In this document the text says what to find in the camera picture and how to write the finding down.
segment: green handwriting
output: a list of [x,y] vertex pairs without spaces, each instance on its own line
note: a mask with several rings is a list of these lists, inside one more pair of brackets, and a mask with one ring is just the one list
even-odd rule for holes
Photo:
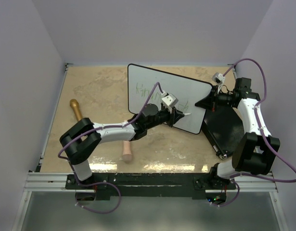
[[[140,95],[140,97],[147,98],[150,94],[150,90],[143,87],[143,84],[136,84],[136,94]],[[151,95],[150,101],[154,101],[157,103],[161,103],[161,94],[159,92],[153,93]],[[177,106],[177,109],[179,111],[182,111],[183,113],[186,113],[189,107],[189,102],[187,101],[185,104],[179,103]]]

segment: white wall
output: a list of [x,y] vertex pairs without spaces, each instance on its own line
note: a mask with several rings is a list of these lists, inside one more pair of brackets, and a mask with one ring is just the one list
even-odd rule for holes
[[33,0],[57,50],[76,64],[228,64],[272,0]]
[[[262,113],[272,135],[281,141],[279,152],[296,167],[296,0],[273,1],[243,57],[262,64],[268,85]],[[252,78],[253,91],[263,93],[262,77],[248,62],[237,66],[238,76]],[[279,160],[273,172],[276,178],[295,178]],[[296,183],[277,187],[290,230],[296,231]]]
[[10,230],[36,167],[63,62],[31,0],[0,0],[0,230]]

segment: wooden handle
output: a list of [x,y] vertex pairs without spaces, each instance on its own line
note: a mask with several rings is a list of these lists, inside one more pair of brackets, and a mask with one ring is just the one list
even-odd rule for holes
[[133,159],[132,151],[130,149],[130,142],[129,141],[123,141],[123,153],[122,153],[122,159],[125,163],[129,163]]
[[80,121],[82,119],[82,114],[80,112],[79,103],[76,99],[70,100],[70,107],[73,109],[77,121]]
[[130,142],[123,141],[123,154],[122,155],[132,155],[132,151],[130,150]]

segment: glass panel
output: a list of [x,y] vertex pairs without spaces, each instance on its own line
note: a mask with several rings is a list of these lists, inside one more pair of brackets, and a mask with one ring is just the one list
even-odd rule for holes
[[[229,199],[234,193],[228,193]],[[115,206],[110,201],[86,202],[95,209]],[[24,231],[278,231],[270,194],[243,192],[231,205],[211,207],[191,198],[123,197],[108,215],[75,207],[72,192],[34,192]]]

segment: marble surface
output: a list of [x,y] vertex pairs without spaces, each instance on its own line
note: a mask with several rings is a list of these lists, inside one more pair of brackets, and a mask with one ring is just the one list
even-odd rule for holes
[[[151,66],[174,74],[212,82],[214,73],[224,73],[228,67]],[[233,73],[225,84],[234,87]],[[97,123],[120,123],[130,119],[128,111],[126,66],[69,67],[44,154],[41,172],[70,172],[65,160],[57,157],[61,149],[60,136],[77,121],[69,106],[77,99],[84,117]],[[131,142],[133,160],[122,161],[122,141],[98,145],[89,158],[94,172],[208,172],[221,160],[215,155],[205,135],[198,135],[160,125],[148,135]]]

